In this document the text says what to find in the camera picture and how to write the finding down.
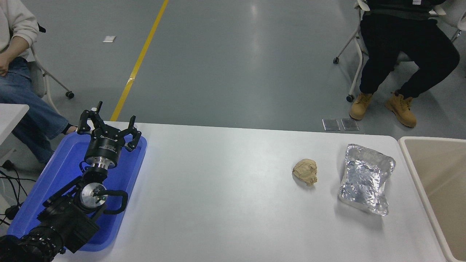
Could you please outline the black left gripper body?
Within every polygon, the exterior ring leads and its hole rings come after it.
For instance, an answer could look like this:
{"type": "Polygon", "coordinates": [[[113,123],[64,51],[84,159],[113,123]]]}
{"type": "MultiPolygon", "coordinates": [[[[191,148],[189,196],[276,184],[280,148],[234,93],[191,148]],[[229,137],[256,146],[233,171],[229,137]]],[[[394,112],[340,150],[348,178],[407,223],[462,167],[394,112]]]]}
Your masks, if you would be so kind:
{"type": "Polygon", "coordinates": [[[107,136],[92,132],[84,160],[91,165],[97,163],[98,159],[106,159],[109,165],[117,165],[124,144],[125,138],[120,135],[107,136]]]}

